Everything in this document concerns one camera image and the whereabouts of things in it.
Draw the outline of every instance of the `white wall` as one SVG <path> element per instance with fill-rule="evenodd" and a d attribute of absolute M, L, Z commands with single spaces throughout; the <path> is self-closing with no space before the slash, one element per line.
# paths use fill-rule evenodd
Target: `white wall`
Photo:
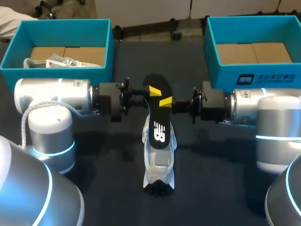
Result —
<path fill-rule="evenodd" d="M 293 10 L 301 12 L 301 0 L 282 0 L 279 12 L 292 12 Z"/>
<path fill-rule="evenodd" d="M 97 17 L 121 27 L 186 19 L 190 0 L 95 0 Z"/>
<path fill-rule="evenodd" d="M 279 0 L 193 0 L 191 18 L 274 12 L 278 2 Z"/>

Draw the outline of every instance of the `black insole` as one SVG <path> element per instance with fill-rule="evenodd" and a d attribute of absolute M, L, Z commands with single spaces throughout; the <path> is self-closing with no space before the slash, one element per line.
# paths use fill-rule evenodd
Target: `black insole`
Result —
<path fill-rule="evenodd" d="M 167 79 L 160 74 L 147 75 L 143 80 L 143 86 L 150 92 L 149 96 L 144 97 L 150 109 L 150 145 L 155 149 L 166 148 L 170 141 L 170 115 L 173 95 L 171 86 Z"/>

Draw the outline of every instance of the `chair wheel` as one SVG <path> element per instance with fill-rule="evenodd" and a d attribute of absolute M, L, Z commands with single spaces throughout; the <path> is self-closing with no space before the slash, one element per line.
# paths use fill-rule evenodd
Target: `chair wheel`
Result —
<path fill-rule="evenodd" d="M 173 31 L 171 34 L 171 39 L 174 41 L 180 40 L 182 37 L 182 32 Z"/>

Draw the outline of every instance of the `new balance logo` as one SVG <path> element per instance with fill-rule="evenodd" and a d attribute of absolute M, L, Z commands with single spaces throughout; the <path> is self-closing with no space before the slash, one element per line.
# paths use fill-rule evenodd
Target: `new balance logo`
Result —
<path fill-rule="evenodd" d="M 165 142 L 165 133 L 164 133 L 165 126 L 162 126 L 155 121 L 154 121 L 154 126 L 155 126 L 154 129 L 155 140 Z"/>

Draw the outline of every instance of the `white sneaker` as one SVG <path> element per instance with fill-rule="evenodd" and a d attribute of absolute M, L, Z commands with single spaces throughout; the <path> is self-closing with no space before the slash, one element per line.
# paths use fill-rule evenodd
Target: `white sneaker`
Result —
<path fill-rule="evenodd" d="M 23 62 L 23 68 L 58 68 L 58 67 L 101 67 L 96 64 L 84 63 L 67 57 L 61 57 L 53 54 L 47 60 L 31 60 L 26 58 Z"/>
<path fill-rule="evenodd" d="M 174 151 L 177 142 L 170 123 L 170 142 L 166 148 L 155 149 L 149 141 L 150 115 L 143 128 L 145 174 L 143 187 L 150 194 L 165 195 L 174 190 Z"/>

